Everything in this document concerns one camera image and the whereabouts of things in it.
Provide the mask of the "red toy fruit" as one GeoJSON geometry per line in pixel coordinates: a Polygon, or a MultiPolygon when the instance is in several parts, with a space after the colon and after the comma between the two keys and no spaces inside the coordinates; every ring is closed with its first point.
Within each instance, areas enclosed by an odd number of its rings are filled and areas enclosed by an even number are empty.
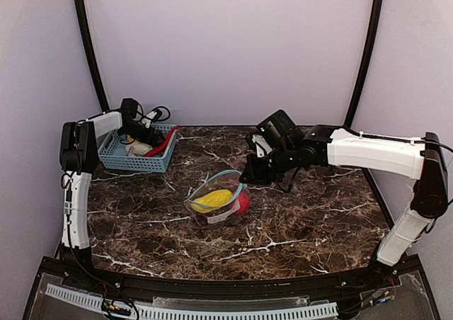
{"type": "Polygon", "coordinates": [[[235,215],[242,215],[243,213],[245,213],[251,204],[251,198],[245,191],[242,191],[239,194],[236,201],[239,203],[239,209],[235,211],[235,215]]]}

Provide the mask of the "clear zip top bag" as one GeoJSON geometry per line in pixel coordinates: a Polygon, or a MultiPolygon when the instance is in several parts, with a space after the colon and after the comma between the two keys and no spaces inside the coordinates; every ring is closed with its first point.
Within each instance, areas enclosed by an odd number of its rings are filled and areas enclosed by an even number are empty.
{"type": "Polygon", "coordinates": [[[196,229],[221,227],[241,218],[251,205],[251,194],[241,172],[221,171],[208,178],[184,201],[190,224],[196,229]]]}

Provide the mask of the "yellow toy corn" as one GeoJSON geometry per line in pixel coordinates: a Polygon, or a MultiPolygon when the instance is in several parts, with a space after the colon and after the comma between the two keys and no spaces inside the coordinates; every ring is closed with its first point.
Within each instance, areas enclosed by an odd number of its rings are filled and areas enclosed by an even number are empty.
{"type": "Polygon", "coordinates": [[[233,193],[227,189],[213,190],[212,192],[196,198],[190,203],[194,211],[199,213],[209,213],[228,205],[233,193]]]}

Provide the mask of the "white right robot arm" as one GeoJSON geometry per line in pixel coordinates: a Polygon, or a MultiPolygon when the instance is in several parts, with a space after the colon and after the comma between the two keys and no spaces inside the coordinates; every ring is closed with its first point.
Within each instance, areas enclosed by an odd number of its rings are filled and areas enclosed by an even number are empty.
{"type": "Polygon", "coordinates": [[[447,166],[437,135],[390,137],[347,127],[315,125],[307,131],[264,122],[248,136],[240,180],[251,185],[280,183],[289,171],[315,166],[368,170],[394,220],[381,240],[376,261],[389,267],[400,261],[423,232],[445,214],[449,201],[447,166]]]}

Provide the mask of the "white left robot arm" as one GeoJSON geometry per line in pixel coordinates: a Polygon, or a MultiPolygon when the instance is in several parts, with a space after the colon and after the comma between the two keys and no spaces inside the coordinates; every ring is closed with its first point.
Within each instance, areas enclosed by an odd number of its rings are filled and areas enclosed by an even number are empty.
{"type": "Polygon", "coordinates": [[[59,162],[63,171],[60,185],[64,191],[64,226],[59,255],[62,261],[91,264],[88,236],[88,191],[99,163],[98,138],[118,131],[143,140],[149,128],[162,116],[160,108],[144,114],[133,98],[125,98],[118,109],[107,110],[62,128],[59,162]]]}

